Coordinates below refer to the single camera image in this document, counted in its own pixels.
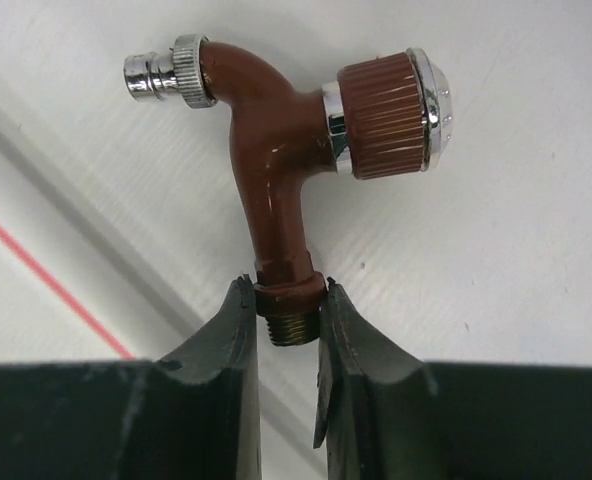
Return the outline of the white pipe frame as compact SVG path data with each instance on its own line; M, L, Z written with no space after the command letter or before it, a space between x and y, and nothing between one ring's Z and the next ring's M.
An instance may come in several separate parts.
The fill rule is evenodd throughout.
M0 240L112 354L159 356L250 271L241 210L179 164L88 137L74 154L0 80Z

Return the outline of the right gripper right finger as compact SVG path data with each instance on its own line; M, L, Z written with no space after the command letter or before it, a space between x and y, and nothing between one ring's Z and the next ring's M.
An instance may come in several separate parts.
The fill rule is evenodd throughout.
M331 283L314 444L332 479L592 479L592 367L424 362Z

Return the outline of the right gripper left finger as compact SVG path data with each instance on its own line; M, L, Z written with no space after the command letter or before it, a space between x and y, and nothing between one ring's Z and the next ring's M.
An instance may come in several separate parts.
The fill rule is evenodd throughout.
M157 361L0 364L0 479L256 479L257 320L246 277Z

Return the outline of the brown water faucet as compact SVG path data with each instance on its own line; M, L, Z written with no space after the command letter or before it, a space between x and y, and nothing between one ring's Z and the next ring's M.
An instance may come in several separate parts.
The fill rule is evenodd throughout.
M231 110L229 153L255 252L256 309L279 347L315 340L326 281L306 245L301 191L311 177L359 180L424 172L452 137L452 91L420 48L342 68L297 90L249 51L201 34L169 51L133 55L123 77L136 100L178 96Z

